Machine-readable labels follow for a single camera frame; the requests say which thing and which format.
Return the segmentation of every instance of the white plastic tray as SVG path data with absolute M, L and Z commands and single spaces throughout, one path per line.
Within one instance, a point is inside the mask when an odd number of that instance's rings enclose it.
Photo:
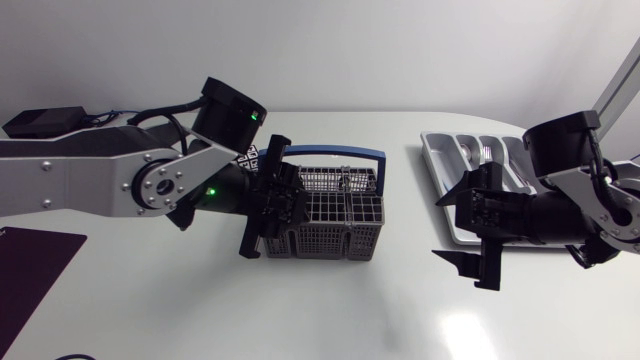
M 440 197 L 460 181 L 466 170 L 475 170 L 488 162 L 485 147 L 491 149 L 491 160 L 503 166 L 503 190 L 530 195 L 547 191 L 536 179 L 531 158 L 518 136 L 425 131 L 420 138 L 422 154 Z M 455 205 L 444 208 L 453 241 L 460 245 L 480 245 L 476 234 L 455 226 L 455 208 Z M 527 243 L 505 245 L 528 246 Z

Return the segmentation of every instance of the blue basket handle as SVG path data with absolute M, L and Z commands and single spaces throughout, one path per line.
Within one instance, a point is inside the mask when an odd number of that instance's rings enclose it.
M 258 153 L 258 161 L 260 162 L 266 154 L 266 149 L 260 150 Z M 382 196 L 384 193 L 384 173 L 387 165 L 387 157 L 383 151 L 342 145 L 293 145 L 287 146 L 284 150 L 284 156 L 295 155 L 341 155 L 376 160 L 378 162 L 376 194 Z

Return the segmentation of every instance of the silver bolt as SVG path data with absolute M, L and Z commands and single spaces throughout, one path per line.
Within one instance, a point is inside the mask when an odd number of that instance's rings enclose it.
M 50 162 L 50 161 L 43 161 L 43 162 L 42 162 L 42 165 L 41 165 L 42 170 L 44 170 L 44 171 L 49 171 L 49 170 L 51 170 L 51 166 L 53 166 L 53 165 L 51 164 L 51 162 Z

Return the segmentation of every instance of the white table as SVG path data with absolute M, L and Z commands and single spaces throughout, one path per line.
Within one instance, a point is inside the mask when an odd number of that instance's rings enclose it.
M 89 236 L 5 358 L 639 359 L 640 257 L 583 270 L 562 251 L 506 250 L 493 292 L 431 253 L 452 243 L 424 130 L 522 133 L 445 113 L 273 113 L 256 137 L 386 152 L 371 262 L 247 260 L 245 218 L 226 214 L 200 212 L 186 232 L 64 210 L 0 219 Z

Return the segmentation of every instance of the robotic arm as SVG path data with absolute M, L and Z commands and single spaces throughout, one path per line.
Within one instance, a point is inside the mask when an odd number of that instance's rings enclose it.
M 305 221 L 297 167 L 282 162 L 291 142 L 274 135 L 258 172 L 232 160 L 246 153 L 267 111 L 209 78 L 194 102 L 138 113 L 127 126 L 85 129 L 45 140 L 1 140 L 0 217 L 73 209 L 108 217 L 167 217 L 182 230 L 196 209 L 248 216 L 240 254 L 255 258 L 259 236 Z M 176 113 L 200 109 L 192 129 Z M 157 136 L 142 121 L 164 116 L 180 135 Z M 188 149 L 186 135 L 195 140 Z
M 481 254 L 433 252 L 454 264 L 476 287 L 500 289 L 503 244 L 563 244 L 584 268 L 620 251 L 640 253 L 640 167 L 602 158 L 595 111 L 529 129 L 525 148 L 549 191 L 537 195 L 502 189 L 502 167 L 488 163 L 465 172 L 436 204 L 456 205 L 456 226 L 481 238 Z

